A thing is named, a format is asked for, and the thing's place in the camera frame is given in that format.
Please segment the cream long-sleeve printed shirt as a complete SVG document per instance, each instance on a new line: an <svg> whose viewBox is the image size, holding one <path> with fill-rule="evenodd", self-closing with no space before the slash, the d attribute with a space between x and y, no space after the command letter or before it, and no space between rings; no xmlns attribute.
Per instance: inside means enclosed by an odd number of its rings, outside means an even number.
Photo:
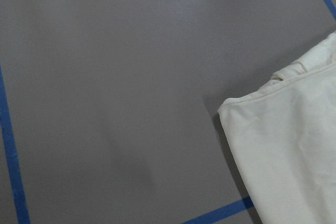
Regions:
<svg viewBox="0 0 336 224"><path fill-rule="evenodd" d="M335 223L335 33L218 114L263 223Z"/></svg>

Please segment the blue tape grid lines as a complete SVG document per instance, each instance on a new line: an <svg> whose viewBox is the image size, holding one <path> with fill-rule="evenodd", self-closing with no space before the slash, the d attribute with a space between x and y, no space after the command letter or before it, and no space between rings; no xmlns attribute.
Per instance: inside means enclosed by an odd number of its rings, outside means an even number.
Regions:
<svg viewBox="0 0 336 224"><path fill-rule="evenodd" d="M260 223L217 110L334 30L323 0L1 0L1 223Z"/></svg>

